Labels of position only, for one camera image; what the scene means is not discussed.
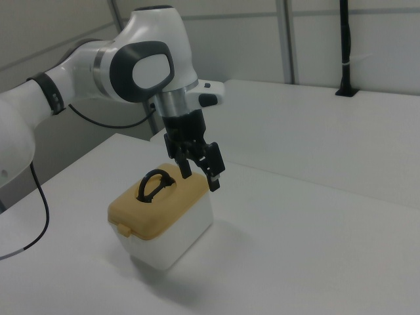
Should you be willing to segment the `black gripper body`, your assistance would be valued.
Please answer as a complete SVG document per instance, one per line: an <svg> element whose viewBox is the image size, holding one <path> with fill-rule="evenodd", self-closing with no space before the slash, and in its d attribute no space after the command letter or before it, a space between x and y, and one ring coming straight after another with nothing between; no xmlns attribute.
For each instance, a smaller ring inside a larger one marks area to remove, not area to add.
<svg viewBox="0 0 420 315"><path fill-rule="evenodd" d="M163 117L166 130L164 136L169 155L183 154L202 155L206 142L206 130L202 110L194 110L177 117Z"/></svg>

